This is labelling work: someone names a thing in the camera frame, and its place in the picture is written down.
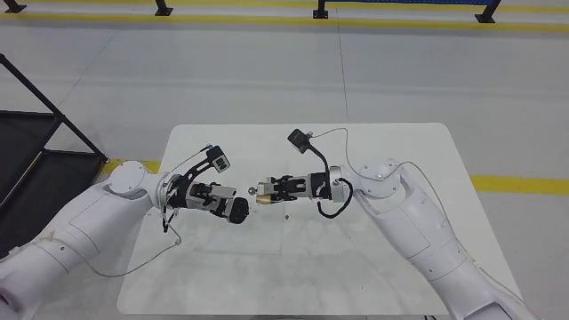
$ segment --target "white cable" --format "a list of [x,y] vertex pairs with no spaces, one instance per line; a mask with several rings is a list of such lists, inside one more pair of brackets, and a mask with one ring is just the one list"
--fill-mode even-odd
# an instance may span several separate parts
[[[81,254],[78,250],[76,250],[72,245],[68,244],[67,242],[65,242],[65,241],[63,241],[63,240],[61,240],[61,239],[59,239],[59,238],[57,238],[57,237],[40,237],[40,238],[38,239],[38,241],[41,241],[41,240],[55,241],[55,242],[57,242],[58,244],[63,244],[64,246],[67,246],[71,251],[75,252],[75,253],[77,254],[77,256],[81,257],[81,258],[83,259],[83,261],[87,264],[87,266],[89,266],[89,268],[90,268],[90,269],[93,271],[93,273],[95,273],[96,275],[98,275],[98,276],[103,276],[103,277],[105,277],[105,278],[118,278],[118,277],[120,277],[120,276],[130,275],[130,274],[131,274],[132,272],[134,272],[135,270],[139,270],[139,269],[141,269],[142,267],[148,265],[148,264],[149,264],[150,262],[152,262],[153,260],[157,259],[162,253],[164,253],[164,252],[166,252],[166,251],[168,251],[168,250],[170,250],[170,249],[172,249],[172,248],[174,248],[174,247],[176,247],[176,246],[179,246],[179,245],[181,244],[181,236],[180,236],[180,234],[178,234],[178,232],[172,227],[172,225],[168,224],[168,226],[169,226],[169,229],[171,229],[171,230],[174,232],[174,234],[176,234],[176,236],[178,237],[178,239],[176,239],[176,241],[174,242],[173,245],[164,248],[161,252],[157,253],[157,254],[156,254],[154,257],[152,257],[150,260],[147,260],[146,262],[141,263],[139,266],[137,266],[137,267],[135,267],[135,268],[133,268],[133,269],[127,271],[127,272],[118,274],[118,275],[106,275],[106,274],[100,272],[100,271],[97,270],[97,268],[95,268],[91,263],[89,263],[89,260],[88,260],[83,254]],[[36,246],[40,247],[40,245],[39,245],[39,244],[36,244],[36,242],[33,242],[32,244],[35,244]]]
[[349,156],[348,156],[348,129],[345,127],[338,127],[335,129],[331,129],[327,132],[323,132],[320,133],[318,135],[313,135],[311,138],[315,139],[318,138],[320,136],[324,136],[330,132],[335,132],[335,131],[339,131],[339,130],[343,130],[344,132],[346,132],[346,161],[348,162],[348,166],[349,168],[352,170],[352,172],[354,172],[357,176],[359,176],[360,178],[366,179],[366,180],[375,180],[375,181],[383,181],[386,180],[387,178],[389,178],[393,173],[395,173],[399,168],[401,168],[401,166],[403,166],[404,164],[410,164],[412,166],[414,166],[423,176],[423,178],[427,181],[427,183],[429,184],[429,187],[431,188],[431,190],[433,191],[433,193],[435,194],[435,197],[437,198],[438,203],[441,205],[441,209],[443,210],[443,214],[445,215],[445,219],[446,221],[448,221],[449,226],[451,227],[451,230],[454,233],[454,237],[456,238],[456,241],[458,242],[459,246],[461,247],[461,249],[464,251],[464,254],[466,254],[466,256],[469,258],[469,260],[472,262],[472,264],[474,264],[478,269],[480,269],[480,271],[485,274],[488,278],[490,278],[492,281],[494,281],[497,285],[499,285],[502,289],[506,290],[508,293],[510,293],[514,298],[516,298],[520,303],[524,304],[524,301],[521,300],[521,298],[519,296],[517,296],[517,294],[515,294],[511,289],[509,289],[506,285],[502,284],[500,281],[498,281],[496,278],[494,278],[493,276],[491,276],[488,272],[485,271],[485,269],[483,269],[482,267],[480,267],[476,260],[470,255],[469,251],[466,249],[466,247],[464,247],[464,245],[462,244],[461,240],[456,236],[456,233],[454,232],[454,228],[453,228],[453,224],[451,222],[451,220],[448,218],[448,214],[446,213],[446,209],[445,209],[445,205],[443,204],[443,202],[441,201],[440,196],[438,196],[437,191],[435,190],[435,187],[433,187],[433,184],[430,182],[429,178],[427,178],[427,175],[425,174],[425,172],[414,162],[411,161],[404,161],[402,163],[400,163],[396,168],[393,169],[393,171],[391,171],[390,173],[388,173],[385,176],[382,176],[380,179],[375,179],[375,178],[370,178],[370,177],[366,177],[364,175],[361,175],[360,173],[358,173],[356,171],[356,169],[352,166],[351,162],[349,161]]
[[206,151],[207,149],[209,149],[212,145],[208,144],[207,146],[205,146],[204,148],[200,149],[199,151],[197,151],[195,154],[193,154],[192,156],[186,158],[185,160],[183,160],[182,162],[180,162],[177,166],[175,166],[174,168],[172,168],[172,170],[168,173],[168,175],[166,176],[166,178],[164,180],[168,180],[168,178],[170,178],[170,176],[178,169],[180,168],[181,165],[185,164],[187,161],[189,161],[190,159],[194,158],[195,156],[201,154],[202,152]]

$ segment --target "yellow floor line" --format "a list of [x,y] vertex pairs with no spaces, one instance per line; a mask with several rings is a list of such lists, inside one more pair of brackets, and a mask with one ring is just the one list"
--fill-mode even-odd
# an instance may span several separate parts
[[484,175],[472,175],[470,179],[480,192],[569,195],[569,180]]
[[[101,174],[110,174],[124,159],[111,159],[104,164]],[[158,173],[160,161],[140,161],[149,171]],[[524,193],[569,195],[569,180],[550,180],[542,178],[501,177],[471,175],[472,185],[479,192]]]
[[64,21],[105,21],[105,22],[185,22],[185,23],[229,23],[263,25],[304,25],[304,26],[353,26],[368,28],[449,28],[492,31],[539,31],[569,32],[569,24],[539,23],[496,23],[479,24],[472,21],[432,21],[432,20],[368,20],[368,19],[328,19],[259,16],[223,15],[173,15],[154,16],[140,14],[94,14],[94,13],[0,13],[0,20],[64,20]]
[[[16,0],[25,3],[68,3],[68,4],[148,4],[156,5],[154,0]],[[169,5],[184,6],[271,6],[316,8],[317,1],[262,1],[262,0],[166,0]],[[439,12],[481,12],[483,5],[459,4],[399,4],[399,3],[336,3],[326,4],[327,8],[382,9],[382,10],[425,10]],[[518,6],[501,5],[498,12],[531,13],[569,13],[569,7],[560,6]]]

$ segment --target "white table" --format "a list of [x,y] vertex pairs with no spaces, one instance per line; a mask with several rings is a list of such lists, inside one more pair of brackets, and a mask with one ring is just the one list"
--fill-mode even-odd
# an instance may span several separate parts
[[[173,225],[183,237],[182,246],[126,277],[119,310],[179,315],[446,314],[427,281],[393,250],[357,203],[327,220],[308,199],[258,205],[246,194],[266,176],[322,171],[320,160],[299,154],[286,138],[296,127],[320,133],[340,126],[349,129],[350,160],[357,168],[387,157],[418,164],[470,253],[519,293],[453,139],[441,124],[180,125],[172,131],[160,170],[169,171],[206,143],[218,144],[231,168],[223,174],[206,172],[199,179],[238,188],[238,195],[250,200],[251,214],[244,224],[231,225],[206,212],[181,211]],[[313,144],[330,164],[346,163],[343,132]],[[421,175],[412,167],[408,170],[432,196]],[[329,212],[339,205],[323,207]],[[174,238],[162,232],[159,211],[151,211],[129,268]]]

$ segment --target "fence base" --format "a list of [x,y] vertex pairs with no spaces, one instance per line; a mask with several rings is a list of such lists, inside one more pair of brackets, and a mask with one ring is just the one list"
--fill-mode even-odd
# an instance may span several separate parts
[[6,10],[5,12],[17,14],[18,12],[21,12],[22,10],[24,10],[24,9],[26,8],[26,6],[27,6],[27,5],[20,5],[20,4],[18,4],[18,5],[16,5],[16,6],[14,6],[13,8],[10,8],[10,9]]
[[495,24],[496,21],[492,19],[492,16],[484,16],[484,14],[474,14],[474,17],[477,18],[478,22],[481,24]]
[[166,7],[165,10],[162,9],[158,9],[156,11],[156,14],[154,14],[155,16],[170,16],[170,14],[172,13],[174,9],[173,8],[168,8]]
[[312,11],[312,19],[328,19],[328,11],[315,9]]

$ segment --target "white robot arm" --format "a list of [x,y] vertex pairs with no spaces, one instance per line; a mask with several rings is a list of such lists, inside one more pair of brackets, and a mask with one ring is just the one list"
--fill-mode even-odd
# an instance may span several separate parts
[[167,209],[199,209],[243,222],[249,206],[234,188],[194,181],[211,167],[229,168],[219,147],[202,151],[207,157],[184,175],[152,174],[138,162],[126,162],[66,204],[36,239],[0,261],[0,318],[31,319],[52,283],[125,235],[152,207],[163,212],[164,232],[171,228]]
[[[329,168],[324,156],[310,144],[310,138],[310,134],[297,129],[288,140],[301,153],[311,150],[319,156],[325,171],[269,178],[249,189],[251,195],[257,195],[257,203],[279,203],[297,197],[344,203],[329,215],[317,202],[320,213],[332,219],[354,197],[389,243],[429,281],[452,320],[539,320],[521,300],[498,289],[474,264],[450,221],[398,161],[372,161],[359,172],[345,166]],[[368,198],[392,196],[401,186],[405,200],[400,204],[382,212],[370,204]]]

